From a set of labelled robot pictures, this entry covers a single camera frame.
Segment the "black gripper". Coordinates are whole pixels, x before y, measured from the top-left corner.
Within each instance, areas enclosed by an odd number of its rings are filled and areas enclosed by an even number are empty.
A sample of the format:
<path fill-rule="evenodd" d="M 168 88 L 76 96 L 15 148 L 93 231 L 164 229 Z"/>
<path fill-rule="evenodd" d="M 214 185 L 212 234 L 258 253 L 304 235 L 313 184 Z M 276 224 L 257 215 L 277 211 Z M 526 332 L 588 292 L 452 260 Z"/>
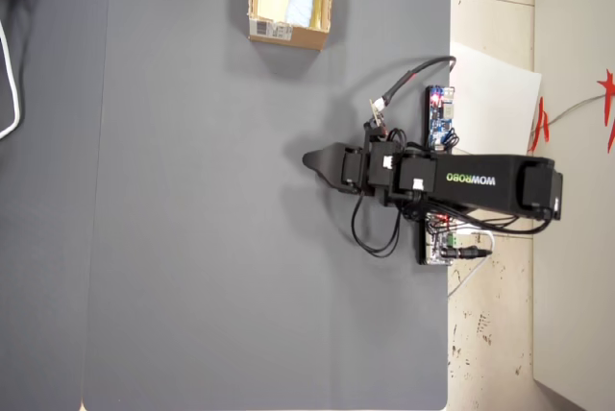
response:
<path fill-rule="evenodd" d="M 367 182 L 370 142 L 361 146 L 333 143 L 323 149 L 307 152 L 302 163 L 316 173 L 327 187 L 346 194 L 371 196 Z"/>

